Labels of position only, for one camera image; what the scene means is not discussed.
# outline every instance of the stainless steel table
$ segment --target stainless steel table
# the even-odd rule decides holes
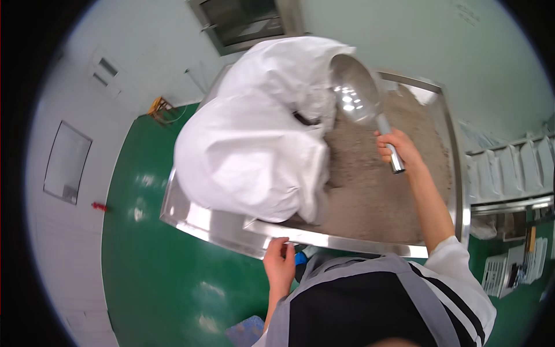
[[[215,97],[220,81],[230,67],[231,65],[225,66],[220,71],[199,108]],[[420,103],[427,105],[429,115],[435,121],[436,130],[449,153],[453,186],[447,207],[455,225],[457,238],[467,246],[470,232],[470,205],[465,192],[466,162],[462,146],[458,141],[458,128],[454,126],[447,108],[443,86],[424,78],[411,78],[391,72],[379,72],[379,74],[382,78],[379,83],[386,89],[395,89],[397,84],[403,84]],[[171,169],[169,175],[160,219],[202,240],[258,259],[263,258],[272,238],[285,236],[294,243],[358,253],[393,252],[403,257],[428,257],[423,244],[392,244],[344,238],[288,228],[246,215],[202,208],[190,202],[181,191],[175,178],[175,168]]]

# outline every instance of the person's left hand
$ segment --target person's left hand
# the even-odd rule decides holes
[[[276,238],[270,241],[262,260],[270,282],[270,291],[281,296],[289,294],[295,278],[295,248],[291,243],[285,245],[288,240],[289,238]]]

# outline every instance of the wall vent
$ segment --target wall vent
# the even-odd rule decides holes
[[[99,75],[97,75],[97,73],[93,73],[93,77],[96,78],[97,80],[100,81],[100,83],[102,83],[105,87],[108,86],[108,82],[106,82],[105,80],[102,79],[102,77],[100,77]]]
[[[104,58],[100,59],[100,62],[98,64],[103,68],[105,68],[106,71],[108,71],[112,76],[115,77],[115,75],[118,74],[118,71],[116,70],[116,68],[114,68],[110,63],[108,63],[106,59]]]

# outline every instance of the green epoxy floor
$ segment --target green epoxy floor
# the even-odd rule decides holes
[[[168,128],[139,117],[114,169],[104,217],[102,273],[121,347],[230,346],[226,328],[266,315],[268,281],[261,261],[159,220],[174,142],[196,106]],[[538,230],[538,236],[548,235],[549,249],[552,230],[552,223]],[[505,246],[471,238],[470,265],[479,281],[486,257],[502,253]],[[540,280],[502,300],[492,299],[498,317],[488,346],[519,345],[552,271],[553,261],[547,261]]]

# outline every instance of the metal scoop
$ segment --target metal scoop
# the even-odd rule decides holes
[[[337,105],[351,121],[370,126],[375,120],[381,134],[391,133],[389,122],[382,111],[380,92],[364,65],[352,56],[338,54],[331,60],[330,74]],[[392,152],[393,173],[405,171],[395,147],[391,144],[386,146]]]

